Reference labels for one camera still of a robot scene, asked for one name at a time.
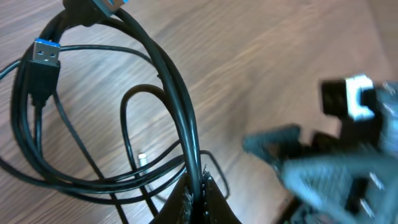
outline wood grain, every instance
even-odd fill
[[[20,57],[62,8],[58,1],[1,1],[0,66]],[[303,141],[313,129],[335,133],[337,121],[319,110],[319,79],[358,72],[375,80],[394,78],[365,0],[132,0],[124,8],[180,69],[197,114],[201,148],[213,152],[225,171],[231,186],[228,203],[243,223],[271,222],[288,197],[265,163],[242,152],[245,133],[291,122],[303,126]],[[77,27],[61,43],[143,50],[135,40],[103,26]],[[155,70],[116,52],[65,52],[60,60],[58,94],[86,147],[105,176],[128,171],[119,104],[134,85],[160,86]],[[0,155],[37,176],[9,127],[13,75],[0,83]],[[135,152],[145,152],[150,160],[177,139],[171,117],[153,96],[135,96],[127,120]],[[45,159],[56,169],[96,178],[52,102],[45,108],[43,137]],[[179,147],[169,158],[181,152]],[[223,189],[210,161],[203,158],[203,164]],[[120,222],[113,206],[28,185],[2,170],[0,193],[1,223]],[[123,208],[131,223],[152,219],[144,203]]]

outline robotic hand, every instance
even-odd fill
[[[243,141],[302,202],[279,223],[398,223],[398,84],[360,75],[321,90],[323,112],[342,121],[338,139],[315,132],[302,145],[293,124]]]

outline gray plastic part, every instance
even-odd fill
[[[285,188],[341,223],[395,223],[398,212],[398,161],[376,153],[320,156],[284,162],[280,178]],[[365,198],[374,212],[345,210],[354,179],[377,175],[385,189],[370,183]]]

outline cable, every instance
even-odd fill
[[[35,51],[35,48],[37,47],[37,42],[35,42],[35,44],[32,44],[26,50],[20,60],[16,60],[10,63],[6,68],[0,71],[0,81],[8,73],[17,68],[17,73],[15,75],[12,88],[10,107],[12,132],[24,157],[27,159],[29,164],[43,177],[44,180],[35,179],[21,173],[1,158],[0,167],[2,167],[11,175],[17,177],[18,179],[21,179],[30,184],[55,189],[63,194],[88,202],[115,205],[122,222],[127,223],[127,218],[123,212],[121,205],[136,203],[145,200],[152,214],[157,215],[157,209],[154,206],[151,197],[159,194],[161,191],[163,191],[179,178],[181,178],[185,171],[188,172],[189,189],[190,192],[193,194],[194,206],[195,203],[200,203],[202,178],[200,154],[207,154],[210,156],[210,159],[215,163],[218,172],[220,172],[220,176],[226,186],[227,193],[225,198],[227,198],[229,196],[229,187],[220,166],[215,161],[215,158],[211,155],[210,152],[200,151],[199,149],[195,113],[193,110],[191,99],[188,94],[187,87],[182,80],[181,74],[179,74],[176,66],[174,65],[173,61],[171,61],[170,57],[164,52],[162,48],[160,48],[160,46],[158,46],[151,38],[149,38],[149,36],[138,24],[137,21],[135,21],[128,13],[126,13],[122,9],[117,10],[115,15],[119,17],[122,21],[112,18],[104,18],[100,23],[119,29],[127,35],[130,35],[131,37],[137,39],[143,44],[144,48],[149,54],[149,57],[138,50],[105,45],[72,45],[60,48],[58,47],[58,49],[61,52],[70,50],[112,50],[118,52],[126,52],[143,58],[146,62],[153,65],[158,71],[159,78],[162,81],[164,90],[153,85],[134,86],[129,91],[127,91],[127,93],[123,96],[121,102],[121,130],[123,134],[124,145],[126,147],[126,154],[131,166],[131,171],[107,178],[102,175],[99,167],[95,164],[94,160],[84,146],[82,140],[79,138],[77,132],[67,118],[60,98],[57,92],[53,91],[54,89],[49,93],[52,93],[53,95],[53,100],[60,114],[60,117],[64,124],[67,126],[68,130],[71,132],[72,137],[77,142],[84,157],[93,168],[99,179],[77,179],[75,177],[62,173],[57,169],[54,169],[47,161],[45,161],[43,157],[41,139],[42,108],[45,106],[45,101],[46,98],[48,98],[48,95],[44,95],[44,98],[40,98],[40,100],[37,101],[38,98],[35,94],[41,94],[43,89],[36,89],[38,88],[38,86],[41,87],[41,85],[35,85],[35,82],[39,81],[40,84],[47,85],[48,83],[43,81],[43,79],[38,80],[37,77],[40,75],[51,75],[51,73],[54,72],[58,72],[59,75],[59,69],[57,71],[57,68],[60,68],[60,62],[58,62],[58,67],[53,67],[53,70],[48,70],[49,68],[52,69],[52,67],[48,65],[49,61],[43,63],[32,63],[32,61],[35,62],[36,53],[38,53]],[[62,11],[46,25],[40,35],[40,39],[42,39],[44,42],[50,40],[53,43],[58,43],[62,37],[62,34],[66,30],[71,29],[75,26],[77,26],[77,24],[70,22],[67,18],[67,13],[65,11]],[[43,68],[44,70],[41,70],[41,72],[36,72],[35,70],[32,70],[33,65],[39,66],[39,68]],[[165,105],[175,122],[179,140],[174,142],[170,147],[168,147],[163,153],[160,154],[159,157],[149,162],[147,165],[137,168],[134,162],[133,150],[129,141],[129,135],[127,131],[126,109],[127,103],[130,98],[139,92],[148,92],[150,94],[153,94]],[[27,116],[28,94],[32,95],[32,104],[35,107],[33,135],[29,128],[29,120]],[[166,155],[168,155],[175,147],[178,146],[178,144],[182,145],[183,155],[177,156],[169,160],[168,162],[159,166],[151,172],[147,172],[148,169],[154,167],[158,162],[165,158]],[[178,167],[180,164],[183,164],[181,169],[171,179],[163,183],[161,186],[153,189],[149,185],[151,182],[159,179],[163,175]],[[142,192],[141,196],[124,199],[116,198],[115,196],[115,193],[126,192],[138,188],[140,188]],[[85,194],[110,194],[111,199],[97,198]]]

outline black cable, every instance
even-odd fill
[[[69,28],[75,25],[70,25],[65,12],[61,12],[55,16],[44,28],[40,38],[44,40],[52,40],[52,42],[59,42],[62,34]],[[161,191],[166,189],[168,186],[173,184],[179,178],[185,170],[188,170],[188,177],[190,180],[190,191],[193,193],[195,203],[200,201],[201,197],[201,162],[200,154],[208,154],[211,160],[215,163],[216,168],[220,172],[221,178],[226,184],[227,195],[229,195],[229,187],[226,183],[224,174],[221,172],[220,166],[215,161],[214,157],[207,151],[200,151],[198,144],[197,124],[195,119],[195,113],[193,110],[192,102],[188,94],[187,87],[185,86],[181,74],[179,74],[176,66],[170,57],[160,48],[149,36],[145,33],[144,29],[125,11],[120,9],[116,15],[123,21],[116,19],[105,19],[103,24],[117,28],[127,35],[137,39],[143,44],[150,57],[144,53],[128,49],[124,47],[113,47],[104,45],[73,45],[61,47],[61,51],[68,50],[113,50],[119,52],[127,52],[135,54],[147,62],[151,63],[159,73],[164,91],[159,87],[152,85],[139,85],[131,88],[123,97],[121,103],[121,128],[126,147],[127,156],[131,165],[132,171],[125,174],[116,175],[114,177],[103,177],[99,168],[96,166],[94,160],[88,154],[83,142],[79,138],[78,134],[74,130],[72,124],[68,120],[57,92],[53,93],[53,99],[55,105],[60,113],[60,116],[75,139],[82,153],[86,157],[90,166],[94,169],[98,175],[98,180],[82,180],[66,175],[59,170],[54,169],[48,164],[42,154],[42,105],[35,104],[35,116],[34,116],[34,135],[29,129],[29,121],[27,119],[27,100],[28,100],[28,88],[29,81],[26,73],[27,63],[32,58],[33,45],[31,45],[22,58],[18,61],[10,63],[6,68],[0,71],[0,80],[3,79],[13,69],[18,68],[14,79],[14,85],[12,89],[11,98],[11,126],[14,133],[14,137],[27,161],[31,166],[44,178],[44,180],[35,179],[29,177],[17,169],[10,166],[6,161],[0,158],[0,166],[11,175],[28,182],[30,184],[38,185],[41,187],[47,187],[60,191],[63,194],[85,200],[93,203],[102,203],[108,205],[115,205],[119,215],[121,216],[122,222],[127,223],[127,218],[121,208],[122,204],[135,203],[145,200],[149,205],[152,213],[156,215],[157,210],[151,197],[159,194]],[[132,147],[129,142],[129,135],[127,131],[126,121],[126,108],[128,100],[138,92],[148,92],[158,97],[161,102],[168,109],[171,114],[175,125],[177,127],[178,136],[180,140],[173,143],[168,149],[166,149],[159,157],[149,162],[147,165],[140,168],[136,167],[134,157],[132,153]],[[166,162],[162,166],[154,169],[151,172],[146,172],[149,168],[156,165],[162,160],[167,154],[169,154],[178,144],[182,144],[183,155],[177,156],[170,161]],[[156,189],[150,188],[147,192],[145,186],[151,182],[159,179],[172,169],[178,167],[183,162],[185,165],[168,181],[162,184]],[[142,195],[133,198],[120,199],[114,195],[118,192],[125,192],[132,189],[141,188]],[[111,199],[102,199],[85,194],[111,194]]]

